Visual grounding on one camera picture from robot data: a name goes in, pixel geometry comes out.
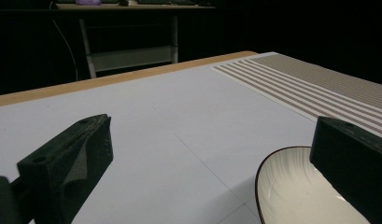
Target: striped mat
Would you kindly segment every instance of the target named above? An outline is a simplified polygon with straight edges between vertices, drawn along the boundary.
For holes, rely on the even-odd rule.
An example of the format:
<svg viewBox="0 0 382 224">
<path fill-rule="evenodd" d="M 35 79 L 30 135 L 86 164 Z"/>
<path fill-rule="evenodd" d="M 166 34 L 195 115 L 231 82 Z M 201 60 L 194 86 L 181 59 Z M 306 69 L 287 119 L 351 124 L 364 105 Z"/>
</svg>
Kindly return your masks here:
<svg viewBox="0 0 382 224">
<path fill-rule="evenodd" d="M 282 54 L 211 67 L 259 94 L 317 121 L 341 119 L 382 137 L 382 85 Z"/>
</svg>

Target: dark background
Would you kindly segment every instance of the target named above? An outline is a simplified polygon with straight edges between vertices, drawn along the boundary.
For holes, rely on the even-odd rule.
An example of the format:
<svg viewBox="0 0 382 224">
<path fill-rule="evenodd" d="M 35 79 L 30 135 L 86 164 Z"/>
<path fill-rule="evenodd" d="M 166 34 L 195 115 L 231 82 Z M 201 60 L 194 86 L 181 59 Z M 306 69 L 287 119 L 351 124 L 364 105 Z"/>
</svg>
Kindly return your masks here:
<svg viewBox="0 0 382 224">
<path fill-rule="evenodd" d="M 382 7 L 377 4 L 275 0 L 215 0 L 210 4 L 217 10 L 178 15 L 180 62 L 242 50 L 275 51 L 382 84 Z M 45 0 L 0 0 L 0 9 L 49 6 Z M 88 30 L 92 52 L 166 44 L 170 39 L 166 20 L 164 15 L 90 17 L 86 20 L 90 27 L 111 24 Z M 55 21 L 73 51 L 78 80 L 88 78 L 77 19 Z M 129 26 L 128 21 L 151 21 L 152 26 Z M 0 94 L 76 81 L 75 71 L 51 18 L 0 13 Z"/>
</svg>

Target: cable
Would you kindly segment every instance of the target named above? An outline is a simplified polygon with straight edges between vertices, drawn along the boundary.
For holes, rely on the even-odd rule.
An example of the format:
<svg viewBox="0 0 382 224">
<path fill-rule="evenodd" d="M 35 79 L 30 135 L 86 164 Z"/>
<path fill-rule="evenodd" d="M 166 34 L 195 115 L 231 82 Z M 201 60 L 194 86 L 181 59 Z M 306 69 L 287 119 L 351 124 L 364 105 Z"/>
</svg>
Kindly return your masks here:
<svg viewBox="0 0 382 224">
<path fill-rule="evenodd" d="M 53 2 L 50 2 L 50 5 L 49 5 L 49 9 L 51 9 L 51 7 L 53 6 Z M 77 68 L 77 63 L 75 61 L 75 57 L 74 57 L 74 54 L 72 53 L 72 50 L 71 50 L 71 47 L 69 46 L 67 40 L 65 39 L 65 36 L 63 35 L 62 31 L 60 30 L 59 26 L 57 25 L 56 21 L 53 20 L 53 23 L 54 25 L 56 26 L 56 29 L 57 31 L 60 33 L 60 35 L 62 36 L 66 46 L 68 47 L 68 50 L 69 50 L 69 53 L 71 54 L 71 58 L 72 58 L 72 62 L 74 63 L 74 66 L 75 66 L 75 78 L 76 78 L 76 81 L 78 81 L 78 68 Z"/>
</svg>

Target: table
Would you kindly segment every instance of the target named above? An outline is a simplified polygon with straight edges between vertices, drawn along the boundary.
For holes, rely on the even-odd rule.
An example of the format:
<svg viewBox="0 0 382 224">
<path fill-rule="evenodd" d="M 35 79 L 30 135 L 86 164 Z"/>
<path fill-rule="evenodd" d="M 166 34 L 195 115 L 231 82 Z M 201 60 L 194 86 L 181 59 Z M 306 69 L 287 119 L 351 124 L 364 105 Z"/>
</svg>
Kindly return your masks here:
<svg viewBox="0 0 382 224">
<path fill-rule="evenodd" d="M 245 51 L 12 93 L 0 96 L 0 175 L 14 180 L 17 161 L 107 113 L 114 161 L 74 223 L 260 223 L 259 165 L 311 146 L 321 112 L 382 137 L 382 85 Z"/>
<path fill-rule="evenodd" d="M 206 10 L 213 7 L 199 7 L 199 6 L 150 6 L 150 5 L 137 5 L 131 2 L 128 7 L 119 6 L 118 4 L 103 4 L 101 6 L 81 6 L 75 4 L 56 4 L 60 10 L 77 10 L 88 11 L 96 10 L 100 12 L 110 13 L 113 11 L 122 11 L 123 13 L 135 11 L 176 11 L 176 10 Z M 79 19 L 80 30 L 82 32 L 83 44 L 85 47 L 86 60 L 89 66 L 91 78 L 96 78 L 96 72 L 106 71 L 111 69 L 118 69 L 123 67 L 132 67 L 153 63 L 177 63 L 178 62 L 178 18 L 177 14 L 171 16 L 171 45 L 160 46 L 153 48 L 142 49 L 129 49 L 118 50 L 111 52 L 92 53 L 89 38 L 87 34 L 87 27 L 84 19 Z"/>
</svg>

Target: white bowl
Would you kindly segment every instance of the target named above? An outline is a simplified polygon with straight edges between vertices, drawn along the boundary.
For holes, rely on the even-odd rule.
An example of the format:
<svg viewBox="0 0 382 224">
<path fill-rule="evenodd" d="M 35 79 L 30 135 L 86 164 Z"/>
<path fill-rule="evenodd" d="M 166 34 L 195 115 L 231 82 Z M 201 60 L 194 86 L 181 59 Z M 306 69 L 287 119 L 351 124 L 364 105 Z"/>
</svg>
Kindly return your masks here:
<svg viewBox="0 0 382 224">
<path fill-rule="evenodd" d="M 310 147 L 286 147 L 258 169 L 255 193 L 265 224 L 369 223 L 309 160 Z"/>
</svg>

